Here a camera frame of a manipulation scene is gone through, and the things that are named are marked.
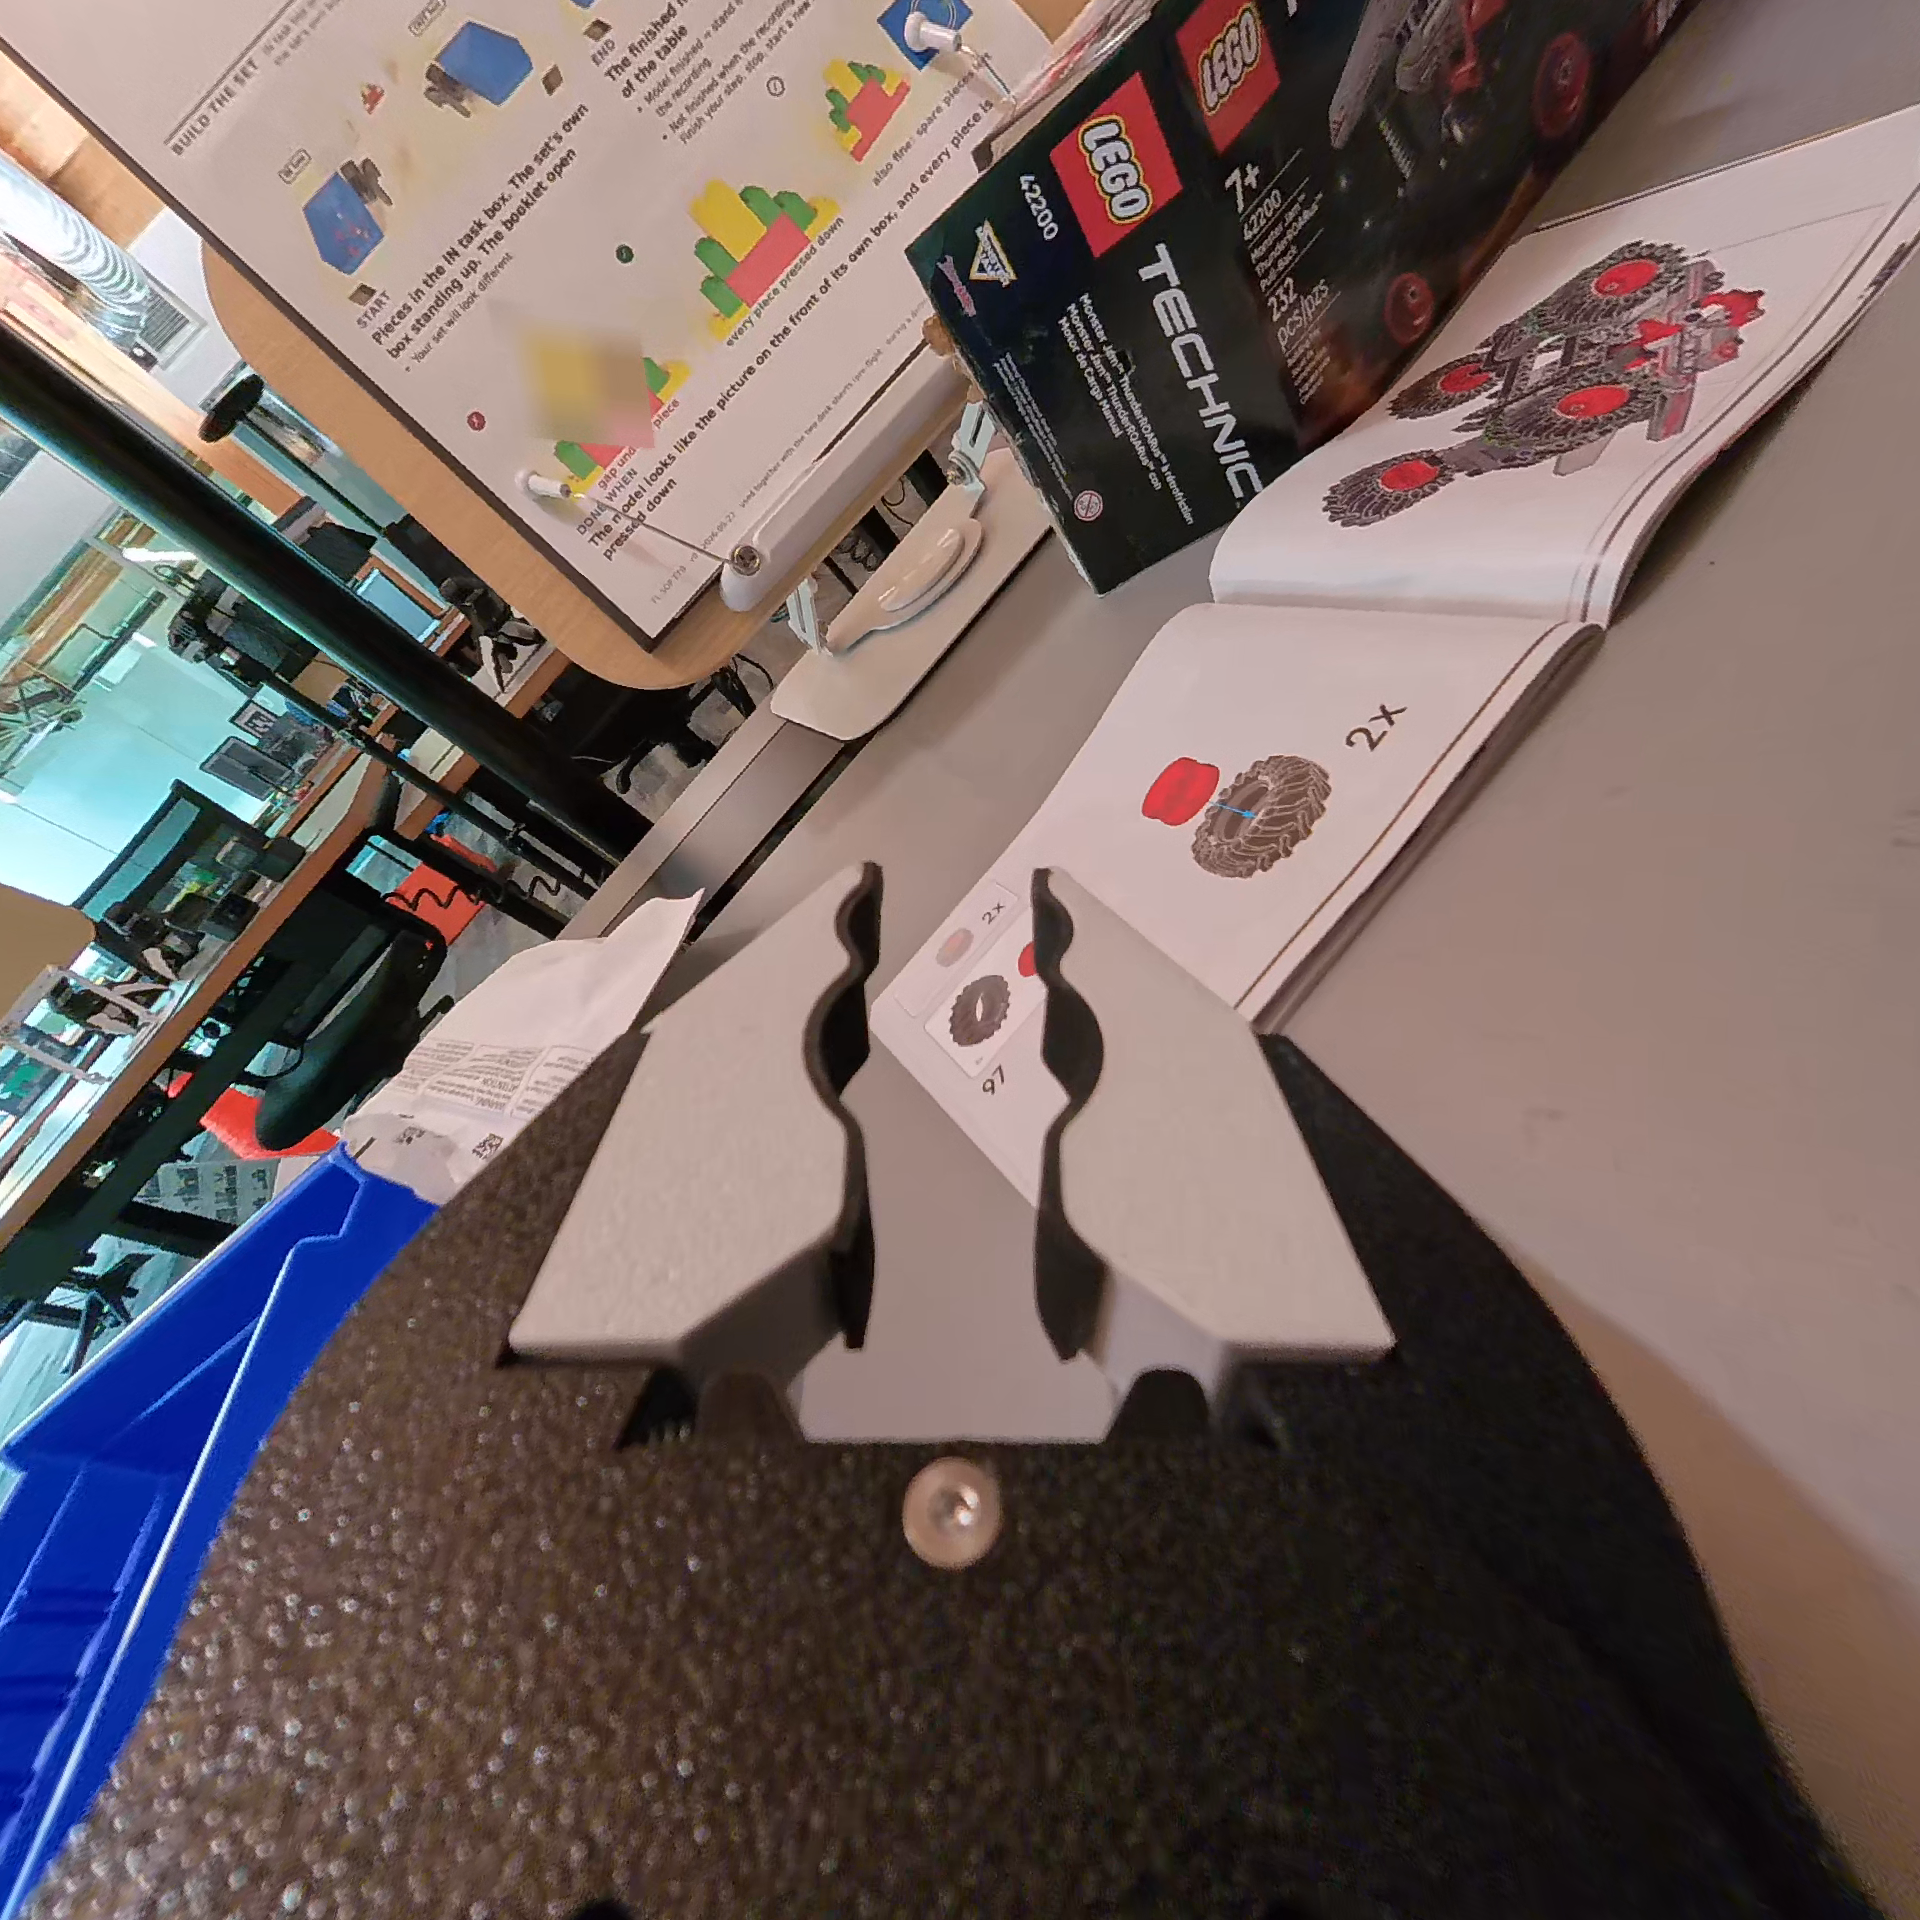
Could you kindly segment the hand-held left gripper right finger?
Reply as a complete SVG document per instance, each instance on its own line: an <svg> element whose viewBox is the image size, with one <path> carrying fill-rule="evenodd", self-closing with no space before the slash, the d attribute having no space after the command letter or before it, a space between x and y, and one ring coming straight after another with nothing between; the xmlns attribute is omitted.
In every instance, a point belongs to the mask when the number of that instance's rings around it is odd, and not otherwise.
<svg viewBox="0 0 1920 1920"><path fill-rule="evenodd" d="M1035 1308L1116 1408L1231 1405L1279 1363L1378 1360L1385 1311L1249 1023L1066 869L1031 877L1042 1066Z"/></svg>

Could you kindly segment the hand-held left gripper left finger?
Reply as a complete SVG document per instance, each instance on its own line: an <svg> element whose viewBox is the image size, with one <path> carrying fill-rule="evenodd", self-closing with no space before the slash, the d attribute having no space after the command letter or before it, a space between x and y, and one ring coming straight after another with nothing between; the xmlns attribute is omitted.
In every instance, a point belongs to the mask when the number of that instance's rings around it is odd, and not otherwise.
<svg viewBox="0 0 1920 1920"><path fill-rule="evenodd" d="M863 1347L873 1204L845 1091L870 1053L879 909L879 864L857 863L642 1029L508 1332L517 1360L787 1391Z"/></svg>

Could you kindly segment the white instruction booklet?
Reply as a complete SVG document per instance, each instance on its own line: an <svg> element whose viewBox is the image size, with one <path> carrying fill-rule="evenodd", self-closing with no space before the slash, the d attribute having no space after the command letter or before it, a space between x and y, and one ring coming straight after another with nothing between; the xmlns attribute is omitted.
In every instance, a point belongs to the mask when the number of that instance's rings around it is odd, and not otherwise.
<svg viewBox="0 0 1920 1920"><path fill-rule="evenodd" d="M873 1009L1025 1201L1047 1074L1029 888L1063 869L1261 1018L1549 677L1673 501L1916 247L1918 111L1540 227L1215 545L1039 810Z"/></svg>

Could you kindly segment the grey desk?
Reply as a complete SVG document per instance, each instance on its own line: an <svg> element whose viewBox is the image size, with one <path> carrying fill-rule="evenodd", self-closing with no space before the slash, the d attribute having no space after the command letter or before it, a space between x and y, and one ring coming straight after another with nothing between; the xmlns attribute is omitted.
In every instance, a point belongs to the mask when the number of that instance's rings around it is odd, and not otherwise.
<svg viewBox="0 0 1920 1920"><path fill-rule="evenodd" d="M1916 106L1916 57L1916 5L1701 5L1542 215ZM1047 540L845 771L742 727L593 906L707 890L678 988L877 859L877 994L1209 553L1095 599ZM1916 1744L1916 706L1911 259L1284 1019L1542 1285L1810 1771ZM1026 1319L1031 1207L882 1047L851 1098L879 1281L807 1429L1091 1434Z"/></svg>

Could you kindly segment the white paper bag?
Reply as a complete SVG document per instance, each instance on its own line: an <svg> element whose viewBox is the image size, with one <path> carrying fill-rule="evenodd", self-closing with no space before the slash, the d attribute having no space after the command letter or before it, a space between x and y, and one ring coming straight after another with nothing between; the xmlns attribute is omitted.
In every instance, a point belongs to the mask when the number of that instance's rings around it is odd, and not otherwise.
<svg viewBox="0 0 1920 1920"><path fill-rule="evenodd" d="M457 999L342 1121L374 1177L446 1204L639 1018L703 896L636 907L609 935L523 952Z"/></svg>

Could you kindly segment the black office chair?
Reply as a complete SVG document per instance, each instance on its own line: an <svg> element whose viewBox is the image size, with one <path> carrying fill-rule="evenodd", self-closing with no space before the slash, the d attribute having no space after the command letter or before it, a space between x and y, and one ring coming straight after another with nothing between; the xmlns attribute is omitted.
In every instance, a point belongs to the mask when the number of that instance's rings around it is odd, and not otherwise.
<svg viewBox="0 0 1920 1920"><path fill-rule="evenodd" d="M314 973L273 1034L295 1059L247 1081L258 1148L293 1155L379 1088L451 1009L425 999L447 947L419 914L342 875L300 904L273 952Z"/></svg>

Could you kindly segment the blue labelled plastic bin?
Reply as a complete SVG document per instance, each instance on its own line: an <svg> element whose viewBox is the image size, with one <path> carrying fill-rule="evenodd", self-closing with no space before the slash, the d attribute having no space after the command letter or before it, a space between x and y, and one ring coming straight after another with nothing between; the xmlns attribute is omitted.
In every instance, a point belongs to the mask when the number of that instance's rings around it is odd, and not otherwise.
<svg viewBox="0 0 1920 1920"><path fill-rule="evenodd" d="M431 1215L335 1148L6 1441L4 1916L106 1785L268 1434Z"/></svg>

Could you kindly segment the black metal pole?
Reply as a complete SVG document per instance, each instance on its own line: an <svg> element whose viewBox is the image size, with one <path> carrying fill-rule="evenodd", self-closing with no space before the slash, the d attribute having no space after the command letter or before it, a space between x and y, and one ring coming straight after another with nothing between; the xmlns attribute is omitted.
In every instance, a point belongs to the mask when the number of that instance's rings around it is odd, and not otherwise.
<svg viewBox="0 0 1920 1920"><path fill-rule="evenodd" d="M629 802L10 329L2 418L204 555L230 587L443 735L583 847L611 863L636 851L642 819Z"/></svg>

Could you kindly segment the black toy set box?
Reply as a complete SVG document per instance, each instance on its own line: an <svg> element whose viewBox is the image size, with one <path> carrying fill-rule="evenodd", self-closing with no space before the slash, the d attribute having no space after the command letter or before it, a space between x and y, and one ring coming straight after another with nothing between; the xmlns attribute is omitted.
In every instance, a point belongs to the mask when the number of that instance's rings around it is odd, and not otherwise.
<svg viewBox="0 0 1920 1920"><path fill-rule="evenodd" d="M1089 587L1378 401L1686 11L1083 7L906 256Z"/></svg>

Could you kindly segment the wooden instruction poster board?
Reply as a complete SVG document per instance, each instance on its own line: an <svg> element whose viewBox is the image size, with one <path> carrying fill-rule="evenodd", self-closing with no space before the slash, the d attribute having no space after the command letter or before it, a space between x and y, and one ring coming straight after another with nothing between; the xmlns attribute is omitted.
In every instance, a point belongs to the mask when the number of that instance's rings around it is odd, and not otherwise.
<svg viewBox="0 0 1920 1920"><path fill-rule="evenodd" d="M965 418L907 242L1078 5L4 5L253 368L586 672L692 683Z"/></svg>

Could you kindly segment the silver ventilation duct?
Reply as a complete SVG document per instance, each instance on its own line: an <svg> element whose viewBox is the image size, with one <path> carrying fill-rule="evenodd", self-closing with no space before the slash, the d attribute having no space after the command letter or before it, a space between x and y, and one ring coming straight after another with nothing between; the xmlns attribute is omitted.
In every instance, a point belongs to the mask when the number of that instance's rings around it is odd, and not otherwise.
<svg viewBox="0 0 1920 1920"><path fill-rule="evenodd" d="M2 251L59 307L146 371L172 365L206 322L52 188L2 159Z"/></svg>

